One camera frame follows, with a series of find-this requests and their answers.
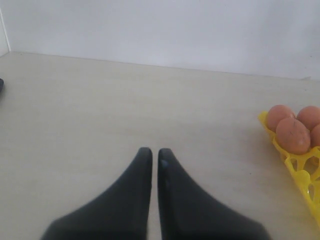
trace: white wall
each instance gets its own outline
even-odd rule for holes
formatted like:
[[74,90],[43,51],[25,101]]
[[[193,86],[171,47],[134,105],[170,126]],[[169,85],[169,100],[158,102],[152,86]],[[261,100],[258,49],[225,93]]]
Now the white wall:
[[0,0],[12,51],[320,79],[319,0]]
[[8,48],[4,25],[1,18],[1,10],[0,10],[0,57],[8,52],[9,52],[9,48]]

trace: black object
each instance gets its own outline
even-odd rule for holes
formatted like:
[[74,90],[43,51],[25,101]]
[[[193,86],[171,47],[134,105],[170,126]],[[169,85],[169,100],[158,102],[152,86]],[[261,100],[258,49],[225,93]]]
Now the black object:
[[163,240],[270,240],[264,227],[205,192],[173,152],[158,154],[158,203]]
[[0,92],[4,88],[5,82],[0,78]]
[[151,150],[140,148],[109,189],[54,221],[42,240],[146,240],[152,164]]

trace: yellow egg tray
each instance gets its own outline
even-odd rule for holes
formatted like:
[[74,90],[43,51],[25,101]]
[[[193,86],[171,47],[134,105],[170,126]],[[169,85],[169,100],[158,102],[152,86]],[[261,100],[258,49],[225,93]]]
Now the yellow egg tray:
[[291,177],[308,205],[311,214],[320,227],[320,147],[314,147],[303,155],[288,153],[276,142],[276,134],[265,124],[268,112],[259,114],[258,119],[268,133],[270,141],[280,153],[280,158],[289,170]]

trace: brown egg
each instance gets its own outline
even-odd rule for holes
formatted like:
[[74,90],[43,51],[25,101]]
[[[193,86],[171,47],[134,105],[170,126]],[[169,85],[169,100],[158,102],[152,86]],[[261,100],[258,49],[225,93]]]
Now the brown egg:
[[296,118],[296,115],[291,110],[291,108],[286,105],[275,105],[272,108],[270,108],[265,118],[265,124],[268,129],[270,129],[273,132],[276,132],[278,123],[282,119],[286,118]]
[[302,122],[287,117],[276,127],[275,140],[288,153],[302,155],[310,148],[310,131]]
[[320,124],[315,126],[311,133],[310,133],[310,138],[311,138],[311,147],[320,147]]
[[312,129],[320,124],[320,108],[317,106],[306,106],[296,116],[300,122],[302,122],[307,129]]

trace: beige table surface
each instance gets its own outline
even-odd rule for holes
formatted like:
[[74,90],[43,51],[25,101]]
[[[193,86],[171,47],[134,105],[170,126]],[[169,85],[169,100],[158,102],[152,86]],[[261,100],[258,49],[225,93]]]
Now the beige table surface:
[[[0,239],[39,239],[103,192],[141,146],[169,147],[215,198],[274,240],[319,229],[257,116],[320,105],[320,82],[36,54],[0,58]],[[149,239],[160,240],[157,175]]]

